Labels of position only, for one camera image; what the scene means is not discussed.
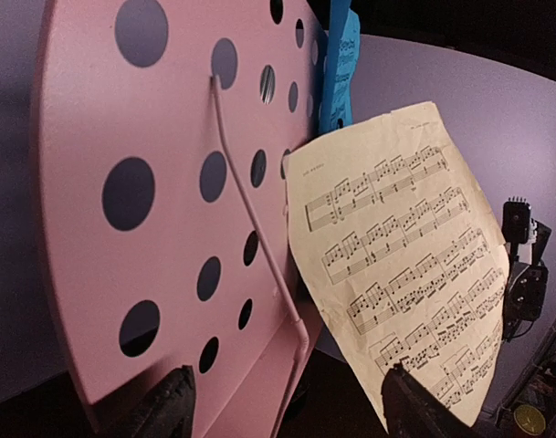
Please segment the blue sheet music page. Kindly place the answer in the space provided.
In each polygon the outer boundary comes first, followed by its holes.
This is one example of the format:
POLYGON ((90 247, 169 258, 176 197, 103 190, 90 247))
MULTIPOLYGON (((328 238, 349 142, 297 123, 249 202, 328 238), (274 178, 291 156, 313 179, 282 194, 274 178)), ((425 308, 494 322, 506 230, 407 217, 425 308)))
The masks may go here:
POLYGON ((360 43, 360 18, 351 10, 351 0, 331 1, 319 134, 352 125, 351 80, 360 43))

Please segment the yellow sheet music page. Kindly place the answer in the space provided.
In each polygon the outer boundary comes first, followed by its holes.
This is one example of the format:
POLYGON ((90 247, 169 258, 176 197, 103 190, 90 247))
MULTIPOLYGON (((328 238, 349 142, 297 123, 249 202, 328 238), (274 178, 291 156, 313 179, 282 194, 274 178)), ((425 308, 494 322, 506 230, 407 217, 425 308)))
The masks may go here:
POLYGON ((509 257, 436 104, 322 135, 285 174, 291 253, 374 410, 401 365, 472 425, 496 368, 509 257))

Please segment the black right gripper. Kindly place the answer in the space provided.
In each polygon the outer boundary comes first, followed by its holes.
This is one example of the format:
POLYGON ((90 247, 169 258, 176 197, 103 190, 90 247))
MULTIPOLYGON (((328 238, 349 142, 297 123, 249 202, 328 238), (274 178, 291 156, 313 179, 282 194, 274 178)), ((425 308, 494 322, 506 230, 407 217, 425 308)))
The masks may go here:
POLYGON ((515 262, 509 274, 503 305, 503 339, 513 340, 522 322, 533 324, 541 315, 549 269, 515 262))

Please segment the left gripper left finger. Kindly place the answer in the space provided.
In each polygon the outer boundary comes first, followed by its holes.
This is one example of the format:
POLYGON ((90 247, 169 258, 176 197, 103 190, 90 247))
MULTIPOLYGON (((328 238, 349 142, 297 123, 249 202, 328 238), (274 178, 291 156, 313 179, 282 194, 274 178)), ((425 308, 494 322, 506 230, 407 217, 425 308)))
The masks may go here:
POLYGON ((192 366, 171 370, 121 420, 109 437, 188 438, 193 434, 196 386, 192 366))

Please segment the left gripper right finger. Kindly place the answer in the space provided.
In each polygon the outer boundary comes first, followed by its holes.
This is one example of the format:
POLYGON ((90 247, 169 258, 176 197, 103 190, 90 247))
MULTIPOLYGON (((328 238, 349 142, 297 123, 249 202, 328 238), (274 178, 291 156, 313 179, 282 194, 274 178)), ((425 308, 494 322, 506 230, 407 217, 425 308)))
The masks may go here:
POLYGON ((401 363, 382 384, 383 415, 390 437, 473 437, 474 431, 449 411, 401 363))

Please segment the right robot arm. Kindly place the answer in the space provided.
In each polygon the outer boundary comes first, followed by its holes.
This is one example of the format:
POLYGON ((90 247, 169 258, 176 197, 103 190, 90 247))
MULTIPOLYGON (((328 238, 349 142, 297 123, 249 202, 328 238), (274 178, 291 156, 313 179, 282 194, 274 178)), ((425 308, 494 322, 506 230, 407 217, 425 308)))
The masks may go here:
MULTIPOLYGON (((549 271, 543 263, 535 266, 516 263, 511 269, 503 308, 505 343, 509 344, 529 334, 531 328, 519 331, 523 322, 534 324, 538 320, 545 300, 548 274, 549 271)), ((538 374, 544 373, 552 363, 556 363, 556 317, 546 330, 539 347, 524 363, 522 373, 494 411, 496 427, 500 427, 503 420, 512 415, 512 408, 518 404, 519 396, 530 381, 538 374)))

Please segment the pink music stand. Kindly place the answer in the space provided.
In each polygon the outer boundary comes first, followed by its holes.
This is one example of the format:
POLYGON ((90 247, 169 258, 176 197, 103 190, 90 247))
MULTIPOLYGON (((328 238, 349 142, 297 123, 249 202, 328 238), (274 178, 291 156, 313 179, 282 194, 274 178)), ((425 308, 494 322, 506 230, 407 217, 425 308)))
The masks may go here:
POLYGON ((32 152, 48 302, 92 426, 175 369, 193 437, 273 437, 318 337, 285 162, 316 132, 304 1, 49 1, 32 152))

